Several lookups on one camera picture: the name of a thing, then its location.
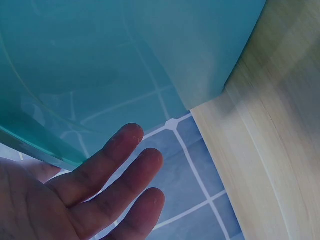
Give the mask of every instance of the wood grain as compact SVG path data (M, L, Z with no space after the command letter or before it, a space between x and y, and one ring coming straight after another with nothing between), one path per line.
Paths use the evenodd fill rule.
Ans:
M246 240L320 239L319 0L269 0L224 93L191 112Z

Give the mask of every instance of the finger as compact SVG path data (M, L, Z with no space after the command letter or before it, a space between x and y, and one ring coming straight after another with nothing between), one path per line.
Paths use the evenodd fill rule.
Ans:
M124 220L102 240L144 240L157 224L165 195L157 188L146 190Z
M121 128L103 147L73 172L47 182L66 207L98 193L112 174L128 159L144 137L142 128L130 123Z
M52 166L36 159L23 160L18 163L42 183L53 178L61 170L59 167Z
M71 208L74 227L80 238L91 238L111 225L148 186L163 165L162 154L144 150L122 176L90 201Z

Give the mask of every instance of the tiled wall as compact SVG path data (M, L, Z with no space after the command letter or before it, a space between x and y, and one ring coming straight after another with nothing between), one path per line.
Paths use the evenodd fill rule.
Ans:
M244 239L224 185L190 113L180 119L170 119L148 133L103 189L145 148L159 149L164 156L164 166L149 187L161 189L166 196L163 212L148 240ZM1 145L0 156L14 160L23 157ZM108 234L131 206L93 239L99 240Z

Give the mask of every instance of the hand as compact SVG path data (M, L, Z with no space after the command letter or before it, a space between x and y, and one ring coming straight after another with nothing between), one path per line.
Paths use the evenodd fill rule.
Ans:
M83 165L50 181L59 168L1 159L0 239L86 240L111 225L162 167L158 150L144 150L118 180L84 201L101 190L143 136L140 126L128 124ZM164 202L159 189L146 190L103 240L144 240L156 225Z

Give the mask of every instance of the translucent plastic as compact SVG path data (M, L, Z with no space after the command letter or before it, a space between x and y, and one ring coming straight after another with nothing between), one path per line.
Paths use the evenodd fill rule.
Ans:
M265 0L4 0L0 140L72 169L219 95Z

